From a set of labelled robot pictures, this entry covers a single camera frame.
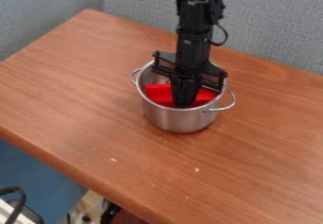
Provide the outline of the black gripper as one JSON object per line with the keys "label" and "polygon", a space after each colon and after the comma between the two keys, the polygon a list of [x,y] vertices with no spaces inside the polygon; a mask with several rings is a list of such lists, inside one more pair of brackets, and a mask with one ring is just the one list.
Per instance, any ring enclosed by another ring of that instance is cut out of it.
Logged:
{"label": "black gripper", "polygon": [[209,60],[210,46],[218,46],[212,42],[212,35],[212,28],[201,32],[178,29],[174,51],[152,53],[152,72],[169,79],[173,104],[178,108],[192,105],[200,88],[221,92],[226,72]]}

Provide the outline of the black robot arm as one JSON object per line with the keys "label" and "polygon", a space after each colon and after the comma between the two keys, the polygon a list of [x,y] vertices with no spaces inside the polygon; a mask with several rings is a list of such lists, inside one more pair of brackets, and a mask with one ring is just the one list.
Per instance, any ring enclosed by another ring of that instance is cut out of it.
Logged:
{"label": "black robot arm", "polygon": [[200,88],[220,93],[226,72],[209,60],[213,27],[221,28],[225,5],[222,0],[174,0],[177,26],[173,53],[153,52],[152,72],[170,81],[172,100],[177,108],[188,108],[196,101]]}

